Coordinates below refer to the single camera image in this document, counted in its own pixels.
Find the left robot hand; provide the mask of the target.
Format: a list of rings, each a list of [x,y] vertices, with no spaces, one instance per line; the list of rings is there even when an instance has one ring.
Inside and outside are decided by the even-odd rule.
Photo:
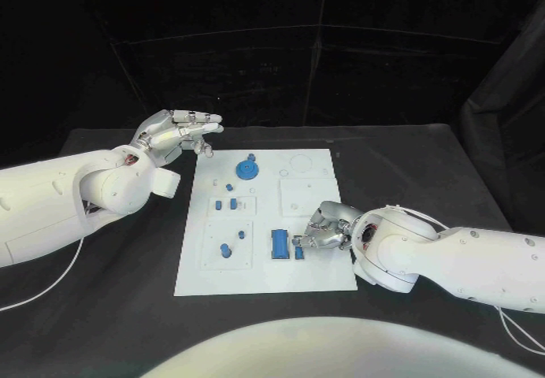
[[[157,167],[169,165],[185,150],[214,157],[205,134],[222,133],[222,116],[189,110],[162,110],[139,126],[130,145],[142,150]]]

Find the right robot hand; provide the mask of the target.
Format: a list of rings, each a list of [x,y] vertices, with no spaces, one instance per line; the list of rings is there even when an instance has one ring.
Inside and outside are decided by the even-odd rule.
[[[323,201],[291,244],[302,249],[335,249],[351,246],[351,236],[364,212],[339,202]]]

